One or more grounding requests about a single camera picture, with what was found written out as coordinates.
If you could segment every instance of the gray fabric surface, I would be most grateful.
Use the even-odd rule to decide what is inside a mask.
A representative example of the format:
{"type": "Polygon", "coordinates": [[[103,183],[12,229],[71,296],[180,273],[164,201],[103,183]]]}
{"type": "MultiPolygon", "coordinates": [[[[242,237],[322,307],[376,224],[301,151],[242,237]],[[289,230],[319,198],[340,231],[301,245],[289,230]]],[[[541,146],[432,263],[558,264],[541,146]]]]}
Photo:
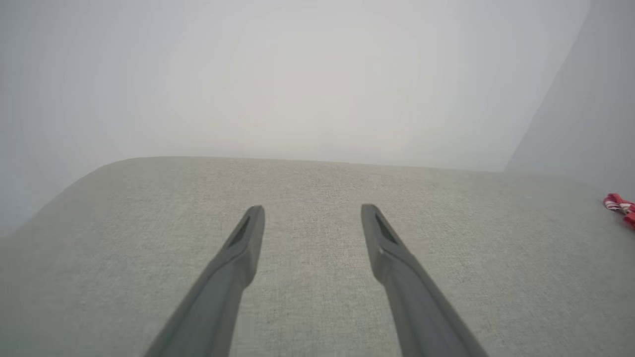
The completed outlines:
{"type": "Polygon", "coordinates": [[[121,161],[0,241],[0,354],[143,354],[260,204],[262,253],[232,355],[398,355],[359,219],[375,203],[492,356],[632,356],[635,233],[596,194],[429,168],[121,161]]]}

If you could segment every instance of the white backdrop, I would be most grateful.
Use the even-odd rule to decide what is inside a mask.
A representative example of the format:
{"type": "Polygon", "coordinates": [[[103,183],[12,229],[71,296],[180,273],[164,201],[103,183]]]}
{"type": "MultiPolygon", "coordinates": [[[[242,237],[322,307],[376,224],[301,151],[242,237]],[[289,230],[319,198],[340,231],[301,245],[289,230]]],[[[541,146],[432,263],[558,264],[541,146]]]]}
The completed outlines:
{"type": "Polygon", "coordinates": [[[0,4],[0,235],[139,156],[502,171],[589,0],[0,4]]]}

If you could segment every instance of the red and white cloth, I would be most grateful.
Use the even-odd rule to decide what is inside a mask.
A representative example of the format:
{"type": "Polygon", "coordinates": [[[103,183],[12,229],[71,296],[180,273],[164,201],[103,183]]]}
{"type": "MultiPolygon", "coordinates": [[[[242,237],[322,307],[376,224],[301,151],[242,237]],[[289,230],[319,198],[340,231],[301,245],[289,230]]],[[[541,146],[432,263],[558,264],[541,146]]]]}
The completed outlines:
{"type": "Polygon", "coordinates": [[[635,228],[635,203],[626,201],[617,193],[611,193],[604,199],[604,205],[611,211],[624,214],[624,222],[635,228]]]}

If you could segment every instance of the striped cloth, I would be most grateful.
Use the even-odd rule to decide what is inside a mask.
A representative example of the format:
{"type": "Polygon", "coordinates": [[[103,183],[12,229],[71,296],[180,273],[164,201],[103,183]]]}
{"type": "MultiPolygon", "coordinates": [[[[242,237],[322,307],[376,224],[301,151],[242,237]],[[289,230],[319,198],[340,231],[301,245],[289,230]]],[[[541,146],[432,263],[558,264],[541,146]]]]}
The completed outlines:
{"type": "Polygon", "coordinates": [[[623,213],[624,222],[635,228],[635,203],[626,201],[617,193],[611,193],[604,199],[604,205],[611,211],[623,213]]]}

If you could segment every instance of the white wall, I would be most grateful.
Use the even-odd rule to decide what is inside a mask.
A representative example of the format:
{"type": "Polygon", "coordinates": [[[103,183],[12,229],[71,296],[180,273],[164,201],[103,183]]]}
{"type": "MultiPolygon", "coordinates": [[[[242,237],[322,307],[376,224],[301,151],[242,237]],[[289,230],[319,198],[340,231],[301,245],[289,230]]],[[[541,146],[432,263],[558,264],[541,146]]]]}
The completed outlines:
{"type": "Polygon", "coordinates": [[[0,4],[0,234],[107,163],[503,170],[589,0],[0,4]]]}
{"type": "Polygon", "coordinates": [[[507,171],[635,199],[635,1],[592,4],[507,171]]]}

